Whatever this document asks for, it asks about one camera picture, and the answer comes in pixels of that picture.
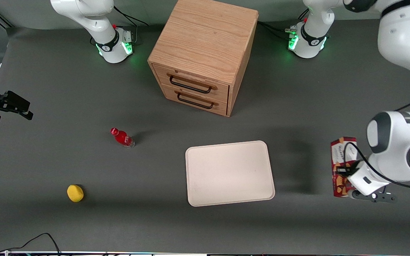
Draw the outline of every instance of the white tray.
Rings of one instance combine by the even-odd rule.
[[[268,148],[263,141],[191,147],[186,151],[186,178],[188,201],[195,207],[275,196]]]

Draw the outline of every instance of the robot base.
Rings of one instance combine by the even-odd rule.
[[[301,58],[310,59],[315,57],[320,50],[324,48],[327,38],[325,38],[322,42],[319,42],[316,46],[310,46],[308,41],[306,41],[299,33],[300,28],[304,24],[304,22],[298,22],[296,25],[290,27],[289,33],[291,34],[291,39],[289,41],[288,49]]]
[[[119,41],[114,46],[111,52],[104,52],[98,46],[99,54],[108,63],[120,63],[133,53],[132,35],[130,31],[125,31],[122,28],[115,29],[119,34]]]

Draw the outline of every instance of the green led light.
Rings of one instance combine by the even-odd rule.
[[[298,42],[298,36],[294,36],[289,42],[289,49],[294,50],[297,42]]]
[[[99,48],[99,46],[96,44],[96,48],[98,49],[98,51],[99,51],[99,55],[101,55],[102,56],[102,52],[101,52],[101,49]]]
[[[325,41],[327,40],[327,36],[324,38],[324,41],[322,42],[322,46],[320,47],[320,50],[322,50],[324,48],[325,45]]]
[[[126,51],[127,55],[132,53],[132,44],[131,43],[125,43],[121,42],[122,47],[124,47],[124,50]]]

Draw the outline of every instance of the wooden cabinet top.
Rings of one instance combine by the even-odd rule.
[[[232,85],[258,16],[213,0],[178,0],[148,61]]]

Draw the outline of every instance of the red bottle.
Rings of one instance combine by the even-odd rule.
[[[135,141],[129,137],[125,132],[119,131],[116,128],[112,128],[110,130],[113,136],[115,136],[115,140],[118,141],[119,144],[122,144],[124,147],[128,149],[133,148],[135,146]]]

